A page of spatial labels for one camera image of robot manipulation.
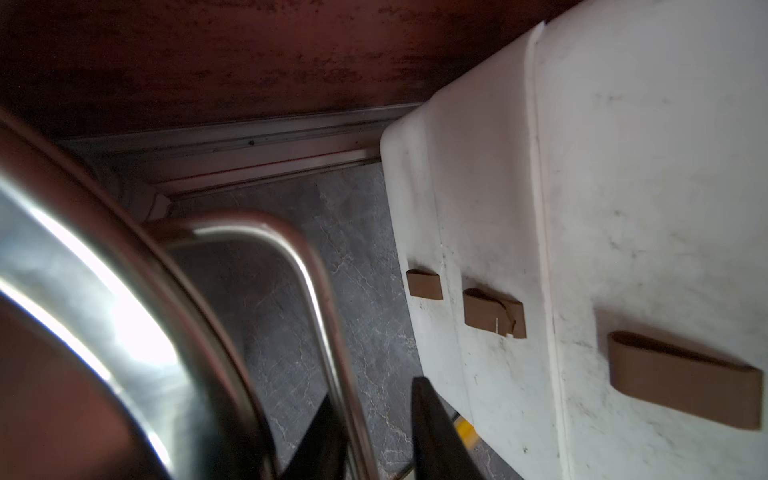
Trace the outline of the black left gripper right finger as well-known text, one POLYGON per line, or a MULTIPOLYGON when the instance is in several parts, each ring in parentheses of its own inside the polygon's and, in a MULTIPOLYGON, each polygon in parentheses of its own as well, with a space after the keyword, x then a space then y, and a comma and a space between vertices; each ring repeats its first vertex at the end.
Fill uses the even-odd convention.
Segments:
POLYGON ((426 377, 412 380, 411 427, 416 479, 483 478, 426 377))

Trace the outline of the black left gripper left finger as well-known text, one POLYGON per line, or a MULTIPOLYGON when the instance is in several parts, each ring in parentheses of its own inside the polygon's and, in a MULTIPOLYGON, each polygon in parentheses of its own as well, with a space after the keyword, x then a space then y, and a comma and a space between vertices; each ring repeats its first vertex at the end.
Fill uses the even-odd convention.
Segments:
POLYGON ((346 427, 326 395, 281 478, 342 480, 347 452, 346 427))

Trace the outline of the stainless steel pot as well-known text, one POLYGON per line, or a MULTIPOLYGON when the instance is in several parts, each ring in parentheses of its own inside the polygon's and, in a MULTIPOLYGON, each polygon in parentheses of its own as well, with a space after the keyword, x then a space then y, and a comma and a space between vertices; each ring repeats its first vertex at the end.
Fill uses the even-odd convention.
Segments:
POLYGON ((346 473, 377 477, 327 270, 289 223, 224 211, 137 223, 64 151, 1 116, 1 475, 277 479, 248 372, 169 256, 243 240, 293 269, 346 473))

